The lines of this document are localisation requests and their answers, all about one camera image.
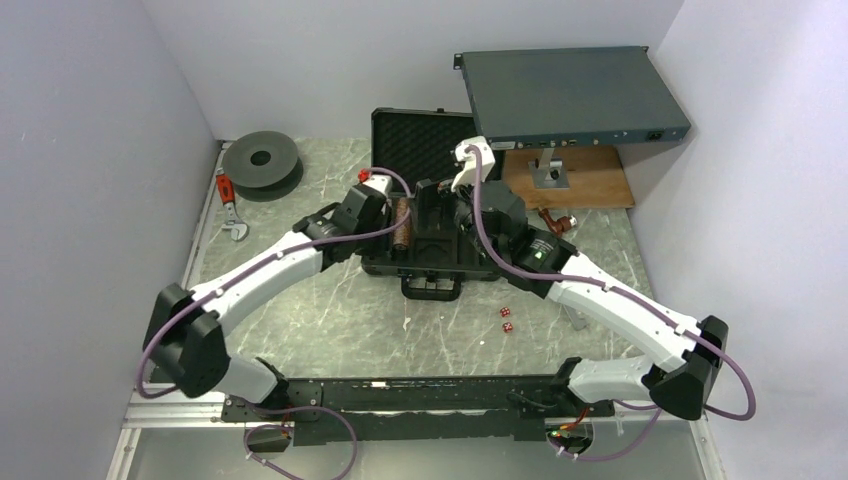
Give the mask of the brown poker chip stack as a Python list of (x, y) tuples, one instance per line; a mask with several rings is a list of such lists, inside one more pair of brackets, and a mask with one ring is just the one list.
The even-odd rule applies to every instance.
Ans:
[(392, 233), (392, 251), (407, 252), (410, 246), (411, 227), (408, 223), (401, 224)]
[(394, 224), (402, 227), (407, 223), (410, 215), (410, 199), (407, 197), (399, 198), (394, 203)]

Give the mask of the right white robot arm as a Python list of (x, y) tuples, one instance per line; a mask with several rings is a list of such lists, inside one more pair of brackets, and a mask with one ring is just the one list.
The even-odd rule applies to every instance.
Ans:
[(413, 210), (429, 207), (459, 231), (485, 269), (593, 317), (640, 351), (625, 362), (568, 360), (565, 379), (550, 391), (557, 411), (574, 415), (606, 400), (650, 401), (684, 420), (719, 411), (709, 397), (721, 368), (731, 363), (726, 322), (713, 315), (697, 320), (627, 286), (573, 244), (530, 225), (523, 201), (501, 181), (421, 182)]

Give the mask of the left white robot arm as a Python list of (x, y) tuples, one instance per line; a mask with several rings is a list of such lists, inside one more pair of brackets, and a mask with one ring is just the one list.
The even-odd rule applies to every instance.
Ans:
[(191, 289), (164, 288), (151, 315), (143, 363), (153, 363), (189, 398), (226, 393), (246, 400), (261, 419), (279, 417), (288, 402), (284, 376), (266, 361), (230, 353), (225, 339), (285, 289), (363, 253), (372, 239), (387, 234), (391, 187), (389, 176), (375, 175), (234, 270)]

